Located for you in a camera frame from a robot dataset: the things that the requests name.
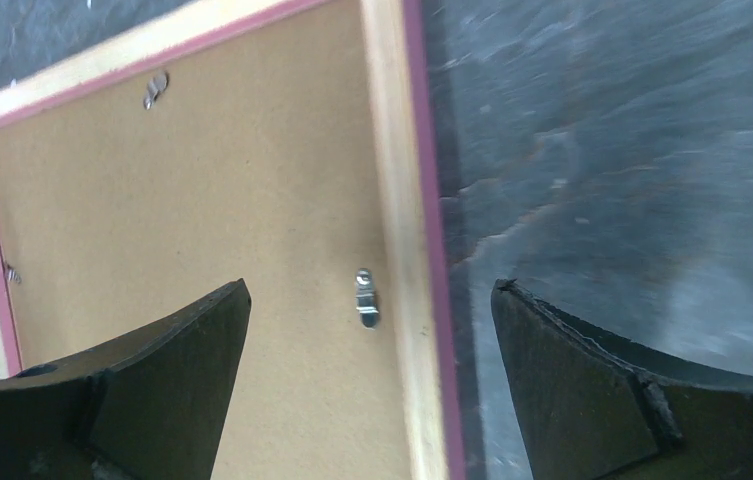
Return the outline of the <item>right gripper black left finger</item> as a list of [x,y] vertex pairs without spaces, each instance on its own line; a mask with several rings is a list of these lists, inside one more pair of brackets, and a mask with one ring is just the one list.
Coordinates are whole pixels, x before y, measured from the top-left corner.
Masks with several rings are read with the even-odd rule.
[[0,479],[208,479],[243,352],[243,280],[0,379]]

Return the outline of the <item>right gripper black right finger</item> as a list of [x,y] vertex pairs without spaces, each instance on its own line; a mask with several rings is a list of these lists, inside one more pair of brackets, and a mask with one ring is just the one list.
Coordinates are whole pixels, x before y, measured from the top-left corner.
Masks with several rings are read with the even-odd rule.
[[753,376],[597,327],[513,280],[491,294],[537,479],[753,479]]

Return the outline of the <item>pink wooden picture frame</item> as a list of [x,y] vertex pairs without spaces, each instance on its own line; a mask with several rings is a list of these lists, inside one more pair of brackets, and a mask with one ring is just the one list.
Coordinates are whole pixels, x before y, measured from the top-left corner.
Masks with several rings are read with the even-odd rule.
[[[310,8],[307,1],[194,1],[0,90],[0,126]],[[461,479],[449,288],[421,5],[360,5],[397,353],[416,479]],[[21,368],[0,259],[0,376]]]

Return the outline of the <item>brown cardboard backing board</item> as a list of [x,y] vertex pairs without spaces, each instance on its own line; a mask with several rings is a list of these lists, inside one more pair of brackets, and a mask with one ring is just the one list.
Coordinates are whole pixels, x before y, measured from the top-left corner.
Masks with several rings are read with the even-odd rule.
[[243,280],[217,479],[407,479],[360,7],[329,1],[0,128],[0,238],[24,366]]

